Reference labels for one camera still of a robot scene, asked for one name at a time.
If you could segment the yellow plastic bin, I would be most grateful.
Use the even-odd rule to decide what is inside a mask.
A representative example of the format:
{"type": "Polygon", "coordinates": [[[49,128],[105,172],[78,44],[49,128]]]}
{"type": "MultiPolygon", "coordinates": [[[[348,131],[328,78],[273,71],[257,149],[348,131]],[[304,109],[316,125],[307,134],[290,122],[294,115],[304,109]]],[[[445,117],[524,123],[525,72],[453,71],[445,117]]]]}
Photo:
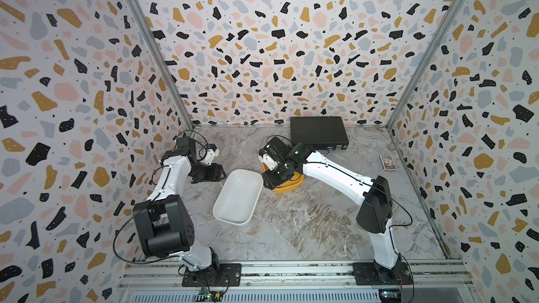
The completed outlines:
{"type": "Polygon", "coordinates": [[[276,194],[291,192],[301,185],[304,176],[295,172],[293,175],[288,171],[281,171],[278,167],[270,170],[266,164],[262,165],[265,172],[262,174],[264,187],[276,194]]]}

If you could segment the white plastic bin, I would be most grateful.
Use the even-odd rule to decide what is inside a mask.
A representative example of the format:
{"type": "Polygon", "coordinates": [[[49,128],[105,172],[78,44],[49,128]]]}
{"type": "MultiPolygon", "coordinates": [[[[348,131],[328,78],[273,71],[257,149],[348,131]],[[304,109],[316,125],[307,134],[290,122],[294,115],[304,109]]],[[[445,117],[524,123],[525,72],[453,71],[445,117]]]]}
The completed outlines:
{"type": "Polygon", "coordinates": [[[262,175],[237,169],[228,175],[213,206],[216,220],[235,227],[250,223],[263,187],[262,175]]]}

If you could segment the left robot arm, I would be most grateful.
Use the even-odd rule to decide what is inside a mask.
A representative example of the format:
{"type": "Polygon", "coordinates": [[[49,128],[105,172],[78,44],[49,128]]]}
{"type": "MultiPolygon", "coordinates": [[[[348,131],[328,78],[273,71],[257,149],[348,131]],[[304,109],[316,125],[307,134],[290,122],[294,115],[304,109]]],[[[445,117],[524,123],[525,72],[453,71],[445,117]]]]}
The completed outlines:
{"type": "Polygon", "coordinates": [[[215,144],[199,142],[188,135],[176,138],[172,150],[161,158],[162,173],[147,200],[133,207],[129,222],[134,222],[141,248],[150,261],[129,261],[112,248],[120,260],[131,265],[177,259],[190,274],[221,274],[218,256],[212,248],[195,238],[195,226],[181,199],[187,179],[191,183],[220,182],[227,173],[214,159],[219,155],[215,144]]]}

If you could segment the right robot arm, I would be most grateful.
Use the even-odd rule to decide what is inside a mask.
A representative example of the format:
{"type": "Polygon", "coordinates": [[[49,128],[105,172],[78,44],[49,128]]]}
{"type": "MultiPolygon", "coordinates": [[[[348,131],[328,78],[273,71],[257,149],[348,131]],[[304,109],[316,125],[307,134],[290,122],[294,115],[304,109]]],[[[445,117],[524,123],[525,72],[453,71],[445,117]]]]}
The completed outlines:
{"type": "Polygon", "coordinates": [[[262,174],[268,189],[280,187],[298,173],[324,182],[359,206],[356,222],[369,233],[374,251],[371,278],[389,284],[396,280],[405,281],[411,274],[403,268],[402,255],[394,242],[392,207],[397,201],[391,196],[384,177],[373,179],[360,175],[303,143],[292,147],[277,136],[271,137],[259,150],[258,158],[268,168],[262,174]]]}

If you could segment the playing card box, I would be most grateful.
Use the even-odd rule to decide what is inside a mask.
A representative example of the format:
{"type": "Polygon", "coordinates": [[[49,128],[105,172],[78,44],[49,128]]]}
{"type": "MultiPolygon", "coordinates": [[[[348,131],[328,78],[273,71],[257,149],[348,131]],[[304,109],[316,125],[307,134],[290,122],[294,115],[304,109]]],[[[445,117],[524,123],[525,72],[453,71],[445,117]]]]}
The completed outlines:
{"type": "Polygon", "coordinates": [[[385,171],[397,170],[397,164],[391,155],[380,155],[380,161],[385,171]]]}

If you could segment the black ribbed briefcase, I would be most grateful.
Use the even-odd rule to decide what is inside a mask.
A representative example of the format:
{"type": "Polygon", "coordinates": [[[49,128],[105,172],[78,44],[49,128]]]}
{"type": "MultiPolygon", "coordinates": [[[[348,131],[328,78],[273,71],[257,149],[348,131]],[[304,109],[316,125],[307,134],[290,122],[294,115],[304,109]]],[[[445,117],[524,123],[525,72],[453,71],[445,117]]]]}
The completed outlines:
{"type": "Polygon", "coordinates": [[[313,150],[346,150],[348,135],[339,116],[295,116],[290,118],[291,141],[313,150]]]}

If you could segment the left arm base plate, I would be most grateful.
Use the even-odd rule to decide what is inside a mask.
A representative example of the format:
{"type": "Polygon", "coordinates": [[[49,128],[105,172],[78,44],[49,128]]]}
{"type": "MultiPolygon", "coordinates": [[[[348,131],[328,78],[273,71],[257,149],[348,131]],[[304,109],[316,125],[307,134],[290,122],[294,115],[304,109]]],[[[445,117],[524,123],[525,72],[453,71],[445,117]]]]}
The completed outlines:
{"type": "Polygon", "coordinates": [[[241,263],[224,263],[196,272],[187,270],[182,280],[182,287],[238,287],[241,271],[241,263]]]}

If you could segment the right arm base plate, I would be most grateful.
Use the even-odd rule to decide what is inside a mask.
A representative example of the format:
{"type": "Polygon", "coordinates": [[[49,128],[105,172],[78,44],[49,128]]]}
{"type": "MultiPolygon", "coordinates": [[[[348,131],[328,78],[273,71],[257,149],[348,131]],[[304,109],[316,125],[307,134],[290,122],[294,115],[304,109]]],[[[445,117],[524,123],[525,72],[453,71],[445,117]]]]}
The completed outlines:
{"type": "Polygon", "coordinates": [[[376,262],[355,262],[352,275],[358,286],[411,285],[413,279],[405,263],[397,261],[392,269],[384,268],[376,262]]]}

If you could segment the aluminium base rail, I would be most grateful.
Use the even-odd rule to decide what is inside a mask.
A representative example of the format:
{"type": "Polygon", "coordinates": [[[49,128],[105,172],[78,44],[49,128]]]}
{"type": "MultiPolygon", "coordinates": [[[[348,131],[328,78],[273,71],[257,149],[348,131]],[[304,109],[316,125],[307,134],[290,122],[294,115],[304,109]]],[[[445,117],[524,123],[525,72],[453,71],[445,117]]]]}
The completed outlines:
{"type": "Polygon", "coordinates": [[[348,261],[227,261],[216,284],[177,262],[130,266],[115,302],[480,302],[457,260],[410,260],[393,284],[362,283],[348,261]]]}

